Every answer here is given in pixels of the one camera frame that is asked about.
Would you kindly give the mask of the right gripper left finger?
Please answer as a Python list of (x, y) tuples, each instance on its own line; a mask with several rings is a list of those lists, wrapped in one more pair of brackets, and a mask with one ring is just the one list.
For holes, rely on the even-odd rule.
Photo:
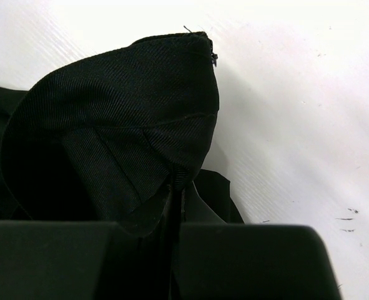
[(0, 221), (0, 299), (167, 299), (174, 193), (121, 222)]

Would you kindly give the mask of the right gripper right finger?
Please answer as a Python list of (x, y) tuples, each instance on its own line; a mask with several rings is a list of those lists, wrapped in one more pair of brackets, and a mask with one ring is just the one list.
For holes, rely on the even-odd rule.
[(182, 200), (175, 272), (181, 299), (340, 299), (312, 228), (226, 223), (194, 185)]

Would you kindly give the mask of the black pleated skirt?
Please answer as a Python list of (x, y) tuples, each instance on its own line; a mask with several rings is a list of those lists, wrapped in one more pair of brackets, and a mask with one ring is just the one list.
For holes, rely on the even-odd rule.
[(219, 111), (204, 32), (150, 36), (0, 87), (0, 220), (122, 221), (171, 194), (198, 221), (242, 223), (202, 169)]

